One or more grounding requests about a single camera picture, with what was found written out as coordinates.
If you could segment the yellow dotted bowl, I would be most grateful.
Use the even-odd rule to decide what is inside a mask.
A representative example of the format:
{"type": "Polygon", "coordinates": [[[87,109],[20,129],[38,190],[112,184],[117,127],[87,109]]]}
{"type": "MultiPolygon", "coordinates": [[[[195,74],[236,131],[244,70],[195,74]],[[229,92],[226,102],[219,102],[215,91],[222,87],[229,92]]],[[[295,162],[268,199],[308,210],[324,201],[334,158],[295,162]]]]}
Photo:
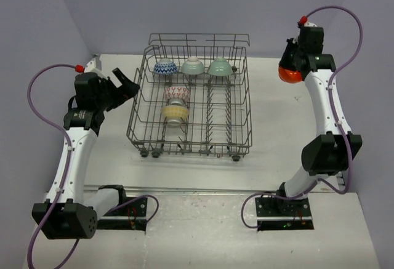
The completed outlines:
{"type": "Polygon", "coordinates": [[[179,98],[170,99],[161,112],[164,121],[169,127],[180,126],[187,120],[189,115],[185,102],[179,98]]]}

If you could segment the blue zigzag patterned bowl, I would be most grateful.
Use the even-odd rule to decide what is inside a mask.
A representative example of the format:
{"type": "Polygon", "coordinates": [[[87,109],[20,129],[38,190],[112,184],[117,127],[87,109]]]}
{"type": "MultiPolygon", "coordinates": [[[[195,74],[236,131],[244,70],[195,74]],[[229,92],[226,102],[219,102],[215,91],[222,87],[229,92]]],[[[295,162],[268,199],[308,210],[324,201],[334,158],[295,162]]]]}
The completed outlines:
{"type": "Polygon", "coordinates": [[[168,58],[162,58],[153,68],[154,74],[169,76],[178,73],[177,65],[168,58]]]}

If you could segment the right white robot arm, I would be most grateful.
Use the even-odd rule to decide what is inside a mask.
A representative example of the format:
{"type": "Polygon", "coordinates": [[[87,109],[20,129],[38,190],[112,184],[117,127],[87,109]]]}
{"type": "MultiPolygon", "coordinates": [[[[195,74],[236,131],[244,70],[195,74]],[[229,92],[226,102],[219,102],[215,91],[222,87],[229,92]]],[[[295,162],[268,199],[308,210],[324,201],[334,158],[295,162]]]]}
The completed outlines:
{"type": "Polygon", "coordinates": [[[301,167],[281,184],[275,209],[289,215],[297,203],[320,182],[351,169],[351,162],[362,146],[362,138],[349,126],[336,86],[336,64],[323,53],[324,30],[314,24],[300,26],[296,38],[287,39],[279,61],[280,80],[305,84],[312,101],[316,123],[315,138],[301,152],[301,167]]]}

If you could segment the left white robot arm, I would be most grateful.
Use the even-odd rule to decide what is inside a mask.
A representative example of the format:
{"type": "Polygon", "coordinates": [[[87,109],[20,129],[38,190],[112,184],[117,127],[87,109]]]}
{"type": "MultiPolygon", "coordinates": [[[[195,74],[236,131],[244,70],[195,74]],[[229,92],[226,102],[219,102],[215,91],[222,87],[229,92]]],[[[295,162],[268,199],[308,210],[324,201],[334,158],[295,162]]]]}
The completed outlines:
{"type": "Polygon", "coordinates": [[[105,214],[122,215],[128,207],[123,186],[103,185],[91,199],[84,199],[84,182],[105,113],[134,98],[140,86],[119,68],[112,71],[119,87],[96,72],[76,70],[75,93],[60,126],[64,144],[57,173],[44,202],[34,204],[31,212],[51,240],[91,239],[105,214]]]}

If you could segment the orange bowl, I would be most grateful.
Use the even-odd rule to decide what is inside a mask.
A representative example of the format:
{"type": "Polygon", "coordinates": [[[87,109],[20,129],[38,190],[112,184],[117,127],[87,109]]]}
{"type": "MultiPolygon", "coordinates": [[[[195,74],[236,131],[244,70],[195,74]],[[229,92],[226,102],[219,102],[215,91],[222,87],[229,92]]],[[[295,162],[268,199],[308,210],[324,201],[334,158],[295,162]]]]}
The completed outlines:
{"type": "Polygon", "coordinates": [[[301,72],[295,70],[288,70],[281,66],[278,67],[278,75],[280,80],[289,83],[289,84],[296,84],[302,82],[302,75],[301,72]]]}

